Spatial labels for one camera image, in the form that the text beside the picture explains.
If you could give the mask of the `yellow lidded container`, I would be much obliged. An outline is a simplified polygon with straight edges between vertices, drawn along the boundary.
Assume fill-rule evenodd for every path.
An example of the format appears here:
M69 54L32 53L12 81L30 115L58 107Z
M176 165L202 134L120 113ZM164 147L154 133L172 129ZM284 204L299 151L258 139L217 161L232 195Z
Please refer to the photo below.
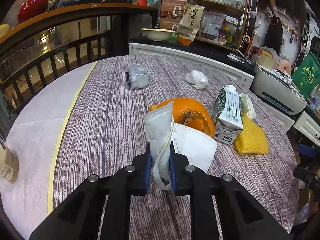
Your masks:
M0 37L4 36L8 31L9 31L10 27L8 24L1 24L0 25Z

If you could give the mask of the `crumpled white tissue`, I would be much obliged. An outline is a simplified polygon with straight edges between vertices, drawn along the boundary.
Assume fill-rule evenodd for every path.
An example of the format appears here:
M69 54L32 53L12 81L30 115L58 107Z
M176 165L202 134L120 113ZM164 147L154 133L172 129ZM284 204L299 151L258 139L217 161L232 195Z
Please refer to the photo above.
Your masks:
M209 85L208 78L197 70L192 70L189 74L186 74L185 80L199 90L204 89Z

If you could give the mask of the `purple striped tablecloth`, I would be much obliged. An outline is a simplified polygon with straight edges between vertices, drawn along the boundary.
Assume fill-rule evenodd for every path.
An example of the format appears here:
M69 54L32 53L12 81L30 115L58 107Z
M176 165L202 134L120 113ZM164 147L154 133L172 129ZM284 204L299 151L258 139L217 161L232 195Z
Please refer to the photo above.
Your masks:
M227 75L204 63L175 57L119 56L99 61L85 77L59 135L52 166L54 180L49 202L57 207L89 175L110 176L145 151L148 142L164 144L172 112L150 112L175 98L191 98L212 113L221 88L233 85ZM208 173L231 174L290 231L298 204L293 177L296 159L290 141L273 114L241 85L239 93L252 100L256 117L268 139L267 154L239 154L219 142Z

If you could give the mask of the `wooden shelf rack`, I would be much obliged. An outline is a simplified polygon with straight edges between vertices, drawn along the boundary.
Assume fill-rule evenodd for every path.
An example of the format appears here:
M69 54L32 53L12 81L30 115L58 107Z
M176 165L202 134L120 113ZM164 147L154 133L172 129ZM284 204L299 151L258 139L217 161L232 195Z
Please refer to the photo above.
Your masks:
M196 39L231 51L240 49L248 2L242 8L210 0L191 0L204 7Z

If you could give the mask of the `wooden railing counter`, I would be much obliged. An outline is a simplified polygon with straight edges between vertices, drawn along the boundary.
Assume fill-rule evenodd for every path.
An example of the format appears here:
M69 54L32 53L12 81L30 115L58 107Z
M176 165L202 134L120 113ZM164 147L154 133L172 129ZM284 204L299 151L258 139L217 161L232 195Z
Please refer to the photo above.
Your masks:
M58 77L100 59L126 55L130 21L144 15L154 27L158 10L130 3L73 5L36 16L1 38L1 103L20 111Z

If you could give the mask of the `red ceramic vase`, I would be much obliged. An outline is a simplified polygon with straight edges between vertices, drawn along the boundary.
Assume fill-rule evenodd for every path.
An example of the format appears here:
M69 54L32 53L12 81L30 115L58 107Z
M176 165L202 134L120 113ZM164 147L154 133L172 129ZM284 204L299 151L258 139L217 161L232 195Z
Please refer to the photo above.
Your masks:
M26 0L17 13L19 24L46 12L48 0Z

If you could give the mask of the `crumpled clear plastic wrap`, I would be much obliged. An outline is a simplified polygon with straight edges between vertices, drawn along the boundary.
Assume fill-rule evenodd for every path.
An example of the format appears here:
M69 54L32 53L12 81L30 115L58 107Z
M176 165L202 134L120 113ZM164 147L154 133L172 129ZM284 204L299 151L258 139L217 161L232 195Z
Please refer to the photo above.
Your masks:
M141 64L132 64L125 71L125 82L129 89L144 88L150 82L150 72Z

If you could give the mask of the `white printer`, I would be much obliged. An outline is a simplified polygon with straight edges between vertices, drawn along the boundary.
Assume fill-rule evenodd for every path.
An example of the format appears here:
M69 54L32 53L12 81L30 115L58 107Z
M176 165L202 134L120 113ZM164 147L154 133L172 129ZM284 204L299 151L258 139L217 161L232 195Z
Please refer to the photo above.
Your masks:
M251 90L287 115L296 115L302 112L307 105L306 100L291 85L284 73L277 69L265 68L259 64Z

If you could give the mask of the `yellow foam fruit net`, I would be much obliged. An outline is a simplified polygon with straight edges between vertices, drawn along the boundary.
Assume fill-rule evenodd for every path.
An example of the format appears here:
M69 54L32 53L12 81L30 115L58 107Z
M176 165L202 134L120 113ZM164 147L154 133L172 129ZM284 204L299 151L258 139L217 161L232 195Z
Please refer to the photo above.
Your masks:
M239 154L267 154L269 144L264 130L246 114L242 115L243 130L234 141Z

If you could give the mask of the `white N95 face mask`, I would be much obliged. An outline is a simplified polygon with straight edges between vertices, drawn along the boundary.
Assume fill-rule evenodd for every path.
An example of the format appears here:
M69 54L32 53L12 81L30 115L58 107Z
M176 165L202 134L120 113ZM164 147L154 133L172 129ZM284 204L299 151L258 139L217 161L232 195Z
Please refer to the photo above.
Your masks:
M205 133L174 122L173 103L143 116L144 132L150 144L152 174L157 186L171 189L169 172L170 146L178 154L185 155L189 164L208 172L217 148L217 142Z

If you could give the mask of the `cream bowl on counter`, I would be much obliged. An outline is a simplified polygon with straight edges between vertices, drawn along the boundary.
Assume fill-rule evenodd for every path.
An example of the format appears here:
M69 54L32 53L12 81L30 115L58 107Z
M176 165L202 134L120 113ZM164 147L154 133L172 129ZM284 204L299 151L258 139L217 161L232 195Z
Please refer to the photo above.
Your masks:
M157 28L142 28L142 31L144 31L147 38L152 41L167 41L171 38L172 34L176 33L173 30Z

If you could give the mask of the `beige paper snack bag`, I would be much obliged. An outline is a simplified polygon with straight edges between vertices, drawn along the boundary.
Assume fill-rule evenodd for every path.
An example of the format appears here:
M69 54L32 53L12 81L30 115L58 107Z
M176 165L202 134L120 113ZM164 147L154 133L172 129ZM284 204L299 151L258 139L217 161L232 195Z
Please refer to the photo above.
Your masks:
M179 44L188 47L194 40L200 29L201 18L204 7L201 5L186 5L183 17L178 25L177 41Z

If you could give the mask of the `green white milk carton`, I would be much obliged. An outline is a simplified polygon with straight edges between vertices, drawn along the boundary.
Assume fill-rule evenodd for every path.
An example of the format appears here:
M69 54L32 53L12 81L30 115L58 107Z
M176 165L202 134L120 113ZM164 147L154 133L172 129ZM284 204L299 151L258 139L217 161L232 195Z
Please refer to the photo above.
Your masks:
M233 85L223 87L215 101L212 120L214 138L231 145L243 130L240 94Z

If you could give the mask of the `green shopping bag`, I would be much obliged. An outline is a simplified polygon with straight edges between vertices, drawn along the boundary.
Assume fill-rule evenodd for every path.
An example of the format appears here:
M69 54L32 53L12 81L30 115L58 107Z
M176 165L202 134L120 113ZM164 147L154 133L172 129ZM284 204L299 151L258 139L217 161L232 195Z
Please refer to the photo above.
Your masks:
M319 84L319 60L312 52L306 55L300 66L292 74L292 81L305 99Z

